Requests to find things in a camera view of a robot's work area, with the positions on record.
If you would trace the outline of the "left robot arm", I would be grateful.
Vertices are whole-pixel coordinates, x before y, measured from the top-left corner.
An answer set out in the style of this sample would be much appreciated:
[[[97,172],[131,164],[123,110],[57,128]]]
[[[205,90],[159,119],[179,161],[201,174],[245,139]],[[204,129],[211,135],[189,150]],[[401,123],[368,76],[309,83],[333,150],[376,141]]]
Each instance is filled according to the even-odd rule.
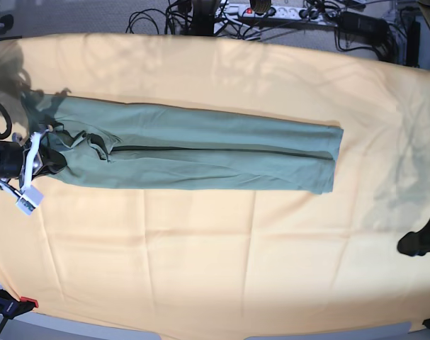
[[[418,232],[408,232],[397,243],[397,251],[407,256],[430,253],[430,219]]]

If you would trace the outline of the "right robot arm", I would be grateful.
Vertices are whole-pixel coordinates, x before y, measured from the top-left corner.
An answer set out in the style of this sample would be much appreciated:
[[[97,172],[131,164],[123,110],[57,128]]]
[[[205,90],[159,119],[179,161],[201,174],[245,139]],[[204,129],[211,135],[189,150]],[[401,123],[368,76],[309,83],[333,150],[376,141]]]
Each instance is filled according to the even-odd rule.
[[[6,129],[0,132],[0,187],[17,198],[26,196],[37,177],[54,175],[67,165],[64,156],[42,140],[50,136],[52,126],[37,123],[25,140],[12,132],[10,115],[0,103]]]

